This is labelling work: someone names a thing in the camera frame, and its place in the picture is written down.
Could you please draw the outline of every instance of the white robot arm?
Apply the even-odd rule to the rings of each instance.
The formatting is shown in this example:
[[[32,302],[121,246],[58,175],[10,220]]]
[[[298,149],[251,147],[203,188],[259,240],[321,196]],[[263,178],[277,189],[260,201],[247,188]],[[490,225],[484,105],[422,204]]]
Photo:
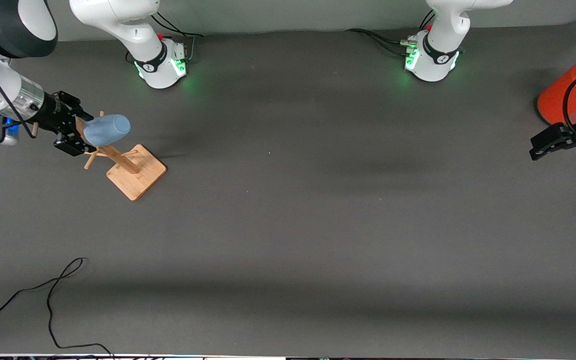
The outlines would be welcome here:
[[[76,129],[75,116],[92,120],[79,100],[62,91],[46,93],[7,62],[45,57],[56,45],[57,27],[45,0],[0,0],[0,143],[16,143],[9,136],[14,126],[23,126],[30,133],[28,124],[37,124],[55,133],[55,147],[70,155],[95,150]]]
[[[471,29],[466,11],[495,9],[510,5],[513,0],[425,0],[436,18],[432,30],[421,30],[409,36],[417,41],[409,48],[405,69],[426,82],[438,82],[455,68],[459,46]]]
[[[70,0],[80,22],[121,41],[135,59],[139,75],[154,89],[174,85],[186,75],[187,65],[183,44],[160,39],[147,22],[133,23],[156,14],[159,7],[160,0]]]

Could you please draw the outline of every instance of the wooden mug stand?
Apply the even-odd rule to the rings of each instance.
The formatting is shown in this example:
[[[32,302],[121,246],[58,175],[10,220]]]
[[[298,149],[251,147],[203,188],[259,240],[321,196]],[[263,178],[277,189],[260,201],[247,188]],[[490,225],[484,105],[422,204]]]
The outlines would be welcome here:
[[[99,116],[104,116],[104,112],[100,111]],[[77,118],[77,130],[82,137],[84,125],[85,122]],[[97,157],[114,161],[114,166],[105,175],[131,201],[139,200],[168,171],[166,165],[142,144],[137,144],[128,152],[120,152],[112,145],[98,146],[96,151],[87,152],[86,155],[90,155],[84,165],[86,170],[90,169]]]

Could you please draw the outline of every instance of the blue cup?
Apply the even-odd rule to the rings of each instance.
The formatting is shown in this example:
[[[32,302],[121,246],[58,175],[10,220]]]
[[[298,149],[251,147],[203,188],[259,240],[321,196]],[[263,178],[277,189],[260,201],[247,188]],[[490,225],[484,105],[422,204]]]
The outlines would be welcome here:
[[[130,132],[130,121],[121,114],[108,114],[90,120],[84,126],[87,143],[98,148],[110,145]]]

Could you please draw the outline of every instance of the orange cylinder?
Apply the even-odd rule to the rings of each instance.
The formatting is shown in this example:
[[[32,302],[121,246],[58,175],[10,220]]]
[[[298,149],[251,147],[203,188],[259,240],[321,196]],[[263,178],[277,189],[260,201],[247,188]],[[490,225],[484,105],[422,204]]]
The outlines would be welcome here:
[[[570,84],[576,79],[576,64],[558,78],[552,85],[544,90],[537,98],[537,111],[539,112],[542,120],[546,123],[553,125],[556,123],[566,123],[562,111],[564,95]],[[576,85],[574,86],[568,100],[568,112],[571,116],[570,120],[573,124],[576,123]]]

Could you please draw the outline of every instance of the gray tabletop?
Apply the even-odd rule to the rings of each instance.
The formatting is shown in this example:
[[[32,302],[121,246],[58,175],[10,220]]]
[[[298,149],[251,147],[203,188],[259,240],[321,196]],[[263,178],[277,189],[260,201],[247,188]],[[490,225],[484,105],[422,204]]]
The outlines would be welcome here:
[[[169,171],[132,203],[107,159],[85,171],[50,133],[0,146],[0,303],[87,256],[54,297],[65,345],[576,358],[576,150],[528,154],[576,23],[474,29],[464,48],[434,84],[350,32],[200,39],[165,90],[118,41],[15,61],[128,116],[117,148],[144,144]],[[0,353],[57,353],[45,296],[0,315]]]

